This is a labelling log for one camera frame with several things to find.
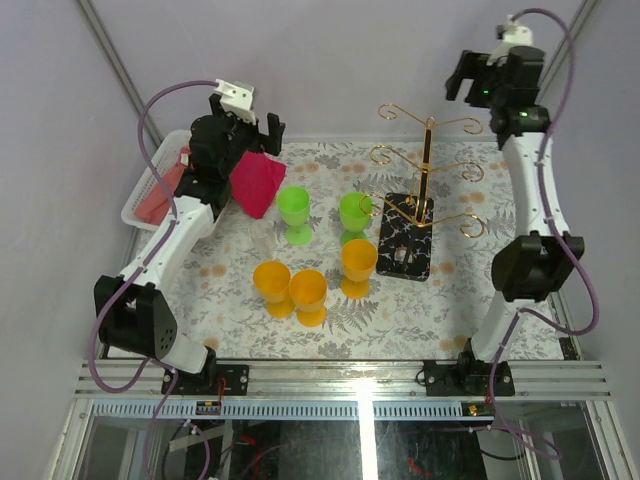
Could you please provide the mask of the green plastic wine glass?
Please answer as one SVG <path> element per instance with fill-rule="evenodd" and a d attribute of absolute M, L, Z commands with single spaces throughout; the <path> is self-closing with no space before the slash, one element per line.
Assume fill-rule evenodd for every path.
<path fill-rule="evenodd" d="M 344 232 L 340 237 L 342 246 L 355 239 L 366 239 L 364 230 L 370 225 L 373 211 L 372 200 L 363 192 L 344 195 L 339 204 L 339 214 Z"/>

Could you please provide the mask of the gold wine glass rack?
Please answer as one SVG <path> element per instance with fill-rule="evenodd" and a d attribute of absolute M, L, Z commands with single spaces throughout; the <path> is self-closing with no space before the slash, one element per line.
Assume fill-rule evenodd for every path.
<path fill-rule="evenodd" d="M 477 183 L 484 179 L 483 168 L 473 161 L 454 162 L 445 166 L 434 166 L 431 160 L 434 132 L 443 124 L 434 117 L 425 120 L 417 117 L 395 103 L 384 103 L 377 113 L 385 120 L 396 120 L 401 114 L 417 121 L 424 127 L 422 157 L 413 160 L 408 155 L 385 144 L 370 150 L 370 159 L 385 166 L 398 157 L 406 162 L 418 175 L 418 184 L 406 194 L 389 193 L 379 195 L 366 193 L 359 201 L 359 209 L 370 217 L 381 219 L 378 240 L 378 263 L 376 272 L 394 278 L 424 282 L 431 267 L 433 227 L 437 224 L 460 220 L 460 233 L 469 239 L 476 239 L 486 232 L 485 223 L 475 214 L 460 213 L 436 220 L 434 202 L 429 198 L 429 181 L 432 176 L 459 168 L 463 180 Z"/>

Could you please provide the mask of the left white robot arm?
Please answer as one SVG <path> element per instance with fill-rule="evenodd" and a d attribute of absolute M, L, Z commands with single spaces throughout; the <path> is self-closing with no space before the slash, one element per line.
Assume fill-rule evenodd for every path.
<path fill-rule="evenodd" d="M 152 239 L 118 276 L 102 276 L 94 287 L 96 339 L 184 372 L 186 385 L 201 395 L 218 385 L 215 353 L 181 333 L 164 292 L 197 241 L 215 228 L 242 157 L 279 155 L 285 129 L 270 113 L 267 133 L 260 132 L 250 88 L 220 85 L 210 105 L 211 114 L 190 127 L 187 168 Z"/>

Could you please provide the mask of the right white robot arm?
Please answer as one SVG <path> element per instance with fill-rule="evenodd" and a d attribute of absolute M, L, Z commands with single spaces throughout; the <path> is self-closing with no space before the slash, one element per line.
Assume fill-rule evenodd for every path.
<path fill-rule="evenodd" d="M 466 347 L 476 360 L 455 372 L 467 394 L 490 385 L 492 373 L 484 362 L 508 345 L 505 335 L 518 308 L 558 291 L 573 270 L 570 258 L 585 249 L 583 239 L 570 234 L 555 191 L 547 136 L 551 118 L 536 102 L 543 65 L 543 51 L 531 46 L 513 46 L 496 57 L 465 50 L 445 83 L 446 98 L 453 101 L 462 82 L 470 81 L 466 103 L 489 110 L 515 205 L 515 237 L 491 264 L 494 298 Z"/>

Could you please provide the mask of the orange wine glass left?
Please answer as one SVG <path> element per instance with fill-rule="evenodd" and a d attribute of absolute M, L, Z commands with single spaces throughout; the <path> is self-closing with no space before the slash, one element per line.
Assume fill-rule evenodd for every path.
<path fill-rule="evenodd" d="M 289 294 L 290 280 L 289 268 L 278 261 L 263 262 L 254 270 L 254 286 L 265 300 L 267 312 L 274 318 L 286 318 L 294 311 Z"/>

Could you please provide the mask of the orange wine glass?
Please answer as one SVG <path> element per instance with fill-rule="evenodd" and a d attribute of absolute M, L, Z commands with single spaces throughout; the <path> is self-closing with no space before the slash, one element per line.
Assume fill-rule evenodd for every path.
<path fill-rule="evenodd" d="M 298 321 L 306 327 L 320 326 L 327 314 L 327 281 L 322 273 L 307 269 L 296 273 L 289 284 Z"/>
<path fill-rule="evenodd" d="M 274 318 L 286 318 L 294 311 L 289 294 L 290 280 L 289 268 L 278 261 L 263 262 L 254 270 L 254 286 L 265 300 L 267 312 Z"/>
<path fill-rule="evenodd" d="M 378 260 L 376 247 L 364 239 L 347 242 L 341 252 L 343 280 L 341 289 L 350 299 L 362 299 L 370 290 L 371 277 Z"/>

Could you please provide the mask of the orange wine glass right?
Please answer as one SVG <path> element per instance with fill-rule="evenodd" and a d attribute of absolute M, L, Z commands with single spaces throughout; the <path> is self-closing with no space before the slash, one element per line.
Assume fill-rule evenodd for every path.
<path fill-rule="evenodd" d="M 364 239 L 347 242 L 341 252 L 343 280 L 341 289 L 350 299 L 362 299 L 370 290 L 371 277 L 378 260 L 376 247 Z"/>

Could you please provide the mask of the orange wine glass middle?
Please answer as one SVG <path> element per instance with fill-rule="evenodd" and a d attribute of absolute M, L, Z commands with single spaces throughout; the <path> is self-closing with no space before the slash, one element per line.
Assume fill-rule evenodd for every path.
<path fill-rule="evenodd" d="M 307 269 L 296 273 L 289 284 L 298 321 L 306 327 L 320 326 L 327 314 L 327 281 L 322 273 Z"/>

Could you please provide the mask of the magenta cloth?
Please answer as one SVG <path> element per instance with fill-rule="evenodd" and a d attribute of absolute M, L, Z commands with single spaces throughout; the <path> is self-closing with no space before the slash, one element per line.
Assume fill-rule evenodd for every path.
<path fill-rule="evenodd" d="M 231 174 L 232 195 L 242 210 L 262 219 L 286 175 L 287 167 L 264 153 L 246 152 Z"/>

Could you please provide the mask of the white plastic basket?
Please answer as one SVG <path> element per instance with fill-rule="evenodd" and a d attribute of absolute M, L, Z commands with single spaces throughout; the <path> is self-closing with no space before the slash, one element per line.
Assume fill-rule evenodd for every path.
<path fill-rule="evenodd" d="M 122 221 L 141 230 L 158 231 L 158 236 L 169 238 L 198 240 L 210 235 L 216 228 L 220 216 L 228 210 L 226 205 L 216 206 L 215 186 L 207 185 L 196 178 L 193 169 L 186 168 L 174 191 L 174 203 L 177 215 L 169 209 L 159 225 L 144 221 L 135 211 L 150 198 L 152 190 L 158 186 L 153 169 L 163 177 L 173 167 L 182 166 L 179 153 L 187 147 L 191 133 L 188 130 L 175 130 L 169 133 L 151 159 L 152 168 L 147 167 L 134 187 L 121 211 Z"/>

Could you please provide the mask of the salmon pink cloth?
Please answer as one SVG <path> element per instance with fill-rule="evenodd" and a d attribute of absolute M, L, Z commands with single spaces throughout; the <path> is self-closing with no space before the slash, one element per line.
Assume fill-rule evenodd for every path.
<path fill-rule="evenodd" d="M 188 146 L 182 147 L 179 151 L 178 160 L 163 176 L 163 180 L 172 193 L 176 191 L 183 173 L 187 170 L 190 153 Z M 162 187 L 157 184 L 136 208 L 135 215 L 139 220 L 147 224 L 158 226 L 168 213 L 169 208 L 169 199 Z"/>

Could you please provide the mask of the floral table mat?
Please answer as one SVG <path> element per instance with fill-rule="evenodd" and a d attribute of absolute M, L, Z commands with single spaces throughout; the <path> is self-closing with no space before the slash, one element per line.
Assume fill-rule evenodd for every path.
<path fill-rule="evenodd" d="M 361 300 L 341 290 L 340 199 L 353 191 L 405 193 L 417 185 L 412 163 L 418 142 L 398 145 L 387 165 L 374 163 L 367 143 L 291 143 L 280 161 L 286 185 L 311 197 L 311 241 L 290 245 L 277 208 L 268 211 L 274 247 L 254 243 L 251 219 L 230 203 L 220 224 L 199 241 L 170 285 L 167 302 L 182 331 L 233 358 L 423 359 L 452 358 L 479 328 L 493 298 L 493 256 L 515 233 L 507 166 L 487 142 L 439 142 L 429 181 L 437 220 L 431 272 L 423 282 L 373 275 Z M 314 269 L 328 285 L 323 324 L 266 310 L 252 276 L 270 259 L 292 272 Z"/>

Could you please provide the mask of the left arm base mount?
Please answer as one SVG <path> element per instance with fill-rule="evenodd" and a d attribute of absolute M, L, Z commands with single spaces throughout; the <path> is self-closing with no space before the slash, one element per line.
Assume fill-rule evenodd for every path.
<path fill-rule="evenodd" d="M 246 364 L 220 362 L 213 349 L 207 347 L 206 350 L 203 370 L 195 374 L 178 370 L 178 379 L 171 393 L 186 396 L 245 396 L 250 367 Z"/>

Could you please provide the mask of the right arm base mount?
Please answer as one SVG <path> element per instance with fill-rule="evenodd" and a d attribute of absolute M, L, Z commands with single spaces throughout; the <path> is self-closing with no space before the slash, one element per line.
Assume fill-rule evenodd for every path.
<path fill-rule="evenodd" d="M 491 375 L 492 368 L 491 362 L 477 360 L 471 352 L 463 351 L 452 362 L 423 360 L 414 381 L 433 397 L 487 396 L 491 380 L 496 397 L 514 396 L 508 363 L 498 363 L 494 375 Z"/>

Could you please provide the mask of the aluminium front rail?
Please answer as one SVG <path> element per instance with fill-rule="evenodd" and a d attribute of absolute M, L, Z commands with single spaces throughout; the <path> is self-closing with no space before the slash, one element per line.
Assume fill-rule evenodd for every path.
<path fill-rule="evenodd" d="M 608 400 L 611 390 L 595 361 L 509 360 L 494 377 L 456 381 L 453 361 L 331 361 L 217 359 L 226 380 L 224 399 L 375 400 L 419 399 L 482 402 L 493 391 L 499 401 L 579 402 Z"/>

